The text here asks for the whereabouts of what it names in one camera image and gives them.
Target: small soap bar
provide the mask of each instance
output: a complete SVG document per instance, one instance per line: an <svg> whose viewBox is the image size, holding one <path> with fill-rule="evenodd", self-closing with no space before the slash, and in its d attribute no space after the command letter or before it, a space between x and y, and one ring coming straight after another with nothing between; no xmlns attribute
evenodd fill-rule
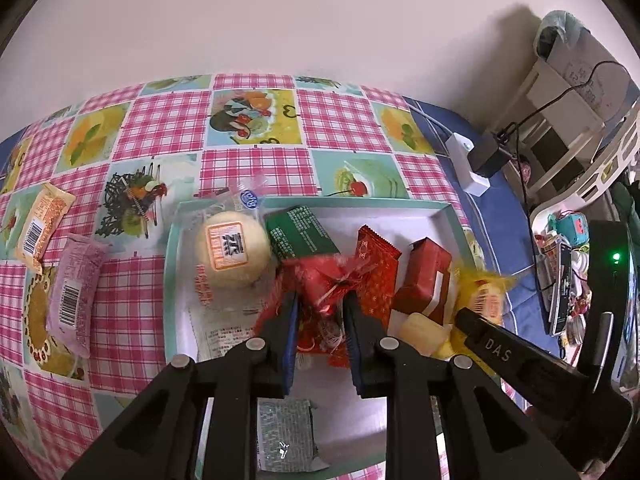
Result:
<svg viewBox="0 0 640 480"><path fill-rule="evenodd" d="M430 357L449 338L451 325L442 326L426 316L411 314L398 330L398 337L421 355Z"/></svg>

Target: black cable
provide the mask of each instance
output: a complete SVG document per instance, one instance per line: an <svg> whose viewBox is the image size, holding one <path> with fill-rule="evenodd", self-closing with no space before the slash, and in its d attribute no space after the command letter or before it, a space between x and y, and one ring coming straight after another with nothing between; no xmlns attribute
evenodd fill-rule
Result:
<svg viewBox="0 0 640 480"><path fill-rule="evenodd" d="M580 88L584 88L585 86L588 86L591 83L591 80L593 79L593 75L595 74L595 72L598 69L598 67L601 66L601 65L604 65L604 64L614 64L614 65L621 66L625 70L626 74L631 78L631 74L629 73L629 70L627 70L626 67L622 63L619 63L619 62L613 61L613 60L609 60L609 59L605 59L603 61L599 61L593 66L593 69L591 70L591 73L589 74L589 77L587 78L587 81L585 81L584 83L580 83L580 84L577 84L577 85L570 86L564 92L562 92L558 97L555 97L555 98L551 99L551 101L543 104L540 108L537 108L536 110L534 110L532 113L530 113L528 116L526 116L519 123L512 122L512 123L508 124L508 126L505 129L503 129L500 133L498 133L496 135L498 141L501 144L505 144L507 142L507 140L509 140L509 138L514 133L516 134L516 159L518 161L518 176L520 178L520 185L522 186L522 198L524 200L525 215L527 216L527 225L529 226L529 241L531 243L531 256L533 257L533 271L534 271L534 278L536 280L536 291L538 292L538 299L540 300L540 304L543 305L543 306L545 306L545 300L542 297L542 291L545 290L545 289L542 289L540 287L540 280L538 279L538 261L537 261L537 258L536 258L536 254L538 253L538 246L536 244L536 241L534 240L533 229L531 227L531 218L530 218L530 211L529 211L529 200L527 199L527 189L526 189L526 187L524 185L524 179L522 178L522 164L520 162L520 127L524 123L526 123L530 118L535 116L536 114L539 114L541 111L546 110L551 105L557 103L560 99L562 99L569 92L571 92L573 90L578 90Z"/></svg>
<svg viewBox="0 0 640 480"><path fill-rule="evenodd" d="M574 85L574 86L569 86L569 88L567 88L564 92L562 92L558 97L555 97L555 98L551 99L551 101L543 104L540 108L536 108L534 111L532 111L532 113L530 113L528 116L526 116L519 123L511 123L511 124L509 124L503 131L501 131L498 134L498 140L500 140L501 143L505 143L509 139L509 137L511 137L513 135L513 133L519 127L521 127L524 123L526 123L530 118L532 118L536 114L539 114L542 110L546 110L551 105L557 103L560 99L562 99L565 95L567 95L572 90L578 90L580 88L584 88L585 86L590 85L591 80L593 79L593 75L595 74L597 68L599 66L601 66L601 65L604 65L604 64L613 64L613 65L621 66L625 70L626 74L631 78L631 74L629 73L629 70L627 70L626 67L622 63L619 63L619 62L613 61L613 60L609 60L609 59L606 59L606 60L603 60L603 61L599 61L593 66L593 69L591 70L591 74L589 74L589 78L587 79L587 81L585 81L584 83L580 83L580 84Z"/></svg>
<svg viewBox="0 0 640 480"><path fill-rule="evenodd" d="M545 305L545 300L542 297L542 288L540 287L540 280L538 279L538 259L536 253L538 252L538 245L533 237L533 229L531 227L531 218L529 214L529 200L527 199L527 189L524 186L524 179L522 177L522 165L520 163L520 126L516 124L516 160L518 161L518 176L520 177L520 185L522 186L522 198L524 199L525 216L527 217L527 225L529 226L529 241L531 243L531 256L533 257L533 277L536 280L536 291L538 292L538 299L542 306Z"/></svg>
<svg viewBox="0 0 640 480"><path fill-rule="evenodd" d="M635 368L636 368L636 376L638 377L638 379L640 380L640 370L639 365L640 363L638 363L638 310L637 310L637 304L638 304L638 285L636 285L636 293L634 295L634 329L636 330L636 364L635 364Z"/></svg>

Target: packaged bread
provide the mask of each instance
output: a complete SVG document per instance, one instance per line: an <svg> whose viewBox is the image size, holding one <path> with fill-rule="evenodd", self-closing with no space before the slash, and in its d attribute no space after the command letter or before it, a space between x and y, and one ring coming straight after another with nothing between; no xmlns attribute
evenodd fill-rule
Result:
<svg viewBox="0 0 640 480"><path fill-rule="evenodd" d="M69 235L49 295L47 331L74 354L89 357L91 312L108 244Z"/></svg>
<svg viewBox="0 0 640 480"><path fill-rule="evenodd" d="M15 257L36 274L42 274L40 261L51 235L75 201L71 193L48 183L42 185L15 247Z"/></svg>
<svg viewBox="0 0 640 480"><path fill-rule="evenodd" d="M224 211L205 220L195 253L210 286L241 288L260 277L271 259L271 246L253 216Z"/></svg>

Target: round bun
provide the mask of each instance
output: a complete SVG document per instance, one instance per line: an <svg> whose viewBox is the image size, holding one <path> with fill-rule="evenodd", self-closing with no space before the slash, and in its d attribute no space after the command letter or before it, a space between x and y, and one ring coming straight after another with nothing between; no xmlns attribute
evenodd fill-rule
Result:
<svg viewBox="0 0 640 480"><path fill-rule="evenodd" d="M224 288L253 283L271 259L269 238L260 222L236 211L207 218L196 235L195 253L209 285Z"/></svg>

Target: blue bedsheet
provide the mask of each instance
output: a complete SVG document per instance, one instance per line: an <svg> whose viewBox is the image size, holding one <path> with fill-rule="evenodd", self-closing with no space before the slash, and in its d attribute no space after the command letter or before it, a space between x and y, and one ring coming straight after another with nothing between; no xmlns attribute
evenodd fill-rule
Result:
<svg viewBox="0 0 640 480"><path fill-rule="evenodd" d="M471 124L456 113L428 103L405 99L451 131L474 142L480 137ZM501 274L521 273L518 283L507 294L505 328L558 356L557 338L547 335L545 331L543 313L546 314L546 311L540 305L540 298L536 293L529 226L519 200L501 172L491 177L491 187L482 196L472 196L462 191L444 145L448 134L439 126L432 127L420 114L412 113L460 196L471 228L484 251L487 269Z"/></svg>

